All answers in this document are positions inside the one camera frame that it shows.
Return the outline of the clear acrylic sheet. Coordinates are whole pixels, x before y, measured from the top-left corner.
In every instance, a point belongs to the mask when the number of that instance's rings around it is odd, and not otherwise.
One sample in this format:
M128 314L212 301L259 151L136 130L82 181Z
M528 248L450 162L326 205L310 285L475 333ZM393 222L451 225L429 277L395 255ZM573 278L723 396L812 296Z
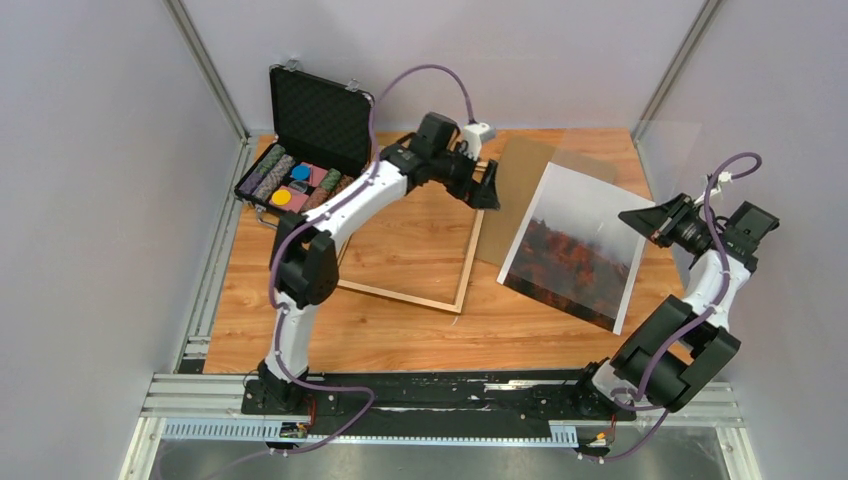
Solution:
M615 167L615 184L657 203L686 187L669 176L646 146L626 127L560 127L544 129L552 145Z

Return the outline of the autumn forest photo print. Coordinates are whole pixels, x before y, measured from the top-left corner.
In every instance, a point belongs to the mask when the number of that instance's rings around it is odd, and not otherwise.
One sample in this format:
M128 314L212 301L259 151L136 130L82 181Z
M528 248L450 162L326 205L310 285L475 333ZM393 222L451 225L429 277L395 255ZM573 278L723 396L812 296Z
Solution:
M517 227L497 281L619 335L646 243L619 215L654 204L619 186L550 163Z

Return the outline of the light wooden picture frame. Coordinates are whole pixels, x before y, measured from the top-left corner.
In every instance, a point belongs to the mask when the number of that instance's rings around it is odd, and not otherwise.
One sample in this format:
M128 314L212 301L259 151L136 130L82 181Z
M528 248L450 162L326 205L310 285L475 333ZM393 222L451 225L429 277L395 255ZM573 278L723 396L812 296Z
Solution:
M351 235L338 289L460 313L483 218L436 181L416 187Z

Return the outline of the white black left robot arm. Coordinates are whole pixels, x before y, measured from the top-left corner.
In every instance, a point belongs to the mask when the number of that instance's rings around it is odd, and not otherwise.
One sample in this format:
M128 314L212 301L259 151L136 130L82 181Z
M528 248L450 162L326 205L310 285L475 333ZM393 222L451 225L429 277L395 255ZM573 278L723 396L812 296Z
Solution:
M340 248L385 207L428 182L475 210L497 210L497 164L480 178L475 170L494 126L470 121L460 127L436 113L417 131L382 148L362 175L323 205L280 218L270 262L269 299L277 319L271 346L258 365L268 400L283 413L306 400L308 346L318 307L336 290Z

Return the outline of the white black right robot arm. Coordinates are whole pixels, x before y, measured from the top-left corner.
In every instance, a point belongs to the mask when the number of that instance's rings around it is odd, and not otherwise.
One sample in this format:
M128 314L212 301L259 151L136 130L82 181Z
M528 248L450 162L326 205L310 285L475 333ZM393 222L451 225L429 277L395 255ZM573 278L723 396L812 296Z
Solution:
M668 296L610 359L589 364L571 390L584 417L624 410L625 395L651 408L677 412L737 354L729 331L736 293L756 271L755 252L780 221L750 203L728 218L707 222L686 194L618 217L660 247L679 245L693 254L692 281L683 298Z

